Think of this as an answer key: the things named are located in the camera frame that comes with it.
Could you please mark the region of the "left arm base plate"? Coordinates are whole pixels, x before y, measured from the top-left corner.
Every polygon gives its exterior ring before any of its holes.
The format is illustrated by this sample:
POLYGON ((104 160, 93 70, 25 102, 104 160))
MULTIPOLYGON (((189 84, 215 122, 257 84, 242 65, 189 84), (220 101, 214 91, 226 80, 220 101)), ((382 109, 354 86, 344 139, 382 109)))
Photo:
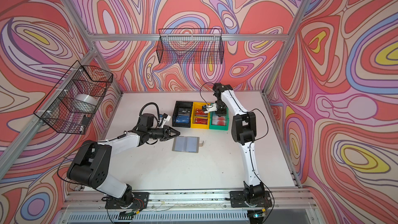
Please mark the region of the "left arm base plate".
POLYGON ((132 209, 142 211, 148 206, 149 196, 149 192, 132 192, 122 198, 105 196, 102 198, 102 201, 105 202, 106 209, 132 209))

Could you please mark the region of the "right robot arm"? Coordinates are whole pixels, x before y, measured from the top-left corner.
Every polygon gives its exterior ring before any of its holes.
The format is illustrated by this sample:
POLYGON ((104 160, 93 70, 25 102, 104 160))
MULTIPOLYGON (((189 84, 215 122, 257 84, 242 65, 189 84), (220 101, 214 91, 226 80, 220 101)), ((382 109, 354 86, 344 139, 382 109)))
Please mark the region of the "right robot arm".
POLYGON ((216 114, 225 111, 232 113, 231 135, 233 141, 240 145, 245 169, 243 199, 248 206, 256 206, 260 200, 266 198, 265 185, 256 172, 254 152, 257 136, 256 115, 239 102, 232 86, 215 83, 212 90, 216 97, 216 114))

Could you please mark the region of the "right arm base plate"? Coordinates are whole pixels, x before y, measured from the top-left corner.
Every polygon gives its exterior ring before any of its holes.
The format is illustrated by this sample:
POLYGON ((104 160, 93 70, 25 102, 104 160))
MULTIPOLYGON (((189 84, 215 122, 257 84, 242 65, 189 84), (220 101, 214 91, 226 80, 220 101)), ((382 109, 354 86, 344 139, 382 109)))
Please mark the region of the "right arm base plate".
POLYGON ((230 201, 233 208, 244 208, 244 207, 261 207, 268 209, 273 207, 272 197, 269 191, 265 191, 264 194, 251 194, 245 193, 243 190, 229 192, 229 197, 226 198, 230 201))

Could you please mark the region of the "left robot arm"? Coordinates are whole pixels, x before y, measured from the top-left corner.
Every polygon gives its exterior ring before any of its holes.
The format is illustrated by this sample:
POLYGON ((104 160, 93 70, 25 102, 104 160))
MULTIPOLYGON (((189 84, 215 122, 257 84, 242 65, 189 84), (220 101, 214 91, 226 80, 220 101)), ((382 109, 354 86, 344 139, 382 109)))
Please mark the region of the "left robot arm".
POLYGON ((67 178, 106 194, 107 199, 114 203, 110 207, 131 208, 135 200, 132 187, 111 175, 111 157, 142 146, 150 139, 163 142, 178 136, 179 131, 166 125, 162 128, 134 128, 111 141, 85 141, 68 168, 67 178))

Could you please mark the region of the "white april card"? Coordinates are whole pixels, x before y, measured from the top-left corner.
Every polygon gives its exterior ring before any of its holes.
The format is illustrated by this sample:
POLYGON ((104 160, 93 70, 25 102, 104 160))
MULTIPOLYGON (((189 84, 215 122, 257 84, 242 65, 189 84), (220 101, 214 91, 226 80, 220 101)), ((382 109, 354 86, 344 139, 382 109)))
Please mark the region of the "white april card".
POLYGON ((212 125, 214 126, 226 126, 227 125, 227 119, 225 116, 217 116, 214 115, 212 117, 212 125))

